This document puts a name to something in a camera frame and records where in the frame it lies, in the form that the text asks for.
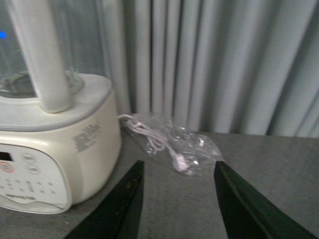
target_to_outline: clear plastic bag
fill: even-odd
[[[122,119],[122,126],[128,129],[151,158],[159,153],[169,153],[174,168],[182,174],[198,174],[216,161],[223,160],[218,147],[209,137],[177,126],[168,116],[135,114],[119,118]]]

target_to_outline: power cord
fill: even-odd
[[[119,115],[119,120],[126,120],[128,128],[142,135],[145,135],[150,145],[157,151],[163,151],[165,148],[168,149],[169,154],[173,159],[173,166],[178,172],[186,171],[189,165],[186,163],[185,157],[176,153],[174,149],[169,145],[167,138],[160,132],[148,127],[140,121],[134,122],[131,115]]]

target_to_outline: control panel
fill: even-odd
[[[63,175],[50,156],[33,148],[0,144],[0,206],[54,213],[67,204]]]

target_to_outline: red button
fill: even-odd
[[[14,172],[14,167],[11,164],[8,164],[5,162],[0,162],[0,169],[4,172],[7,172],[7,173]]]

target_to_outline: curtain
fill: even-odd
[[[318,0],[97,0],[119,113],[319,136]]]

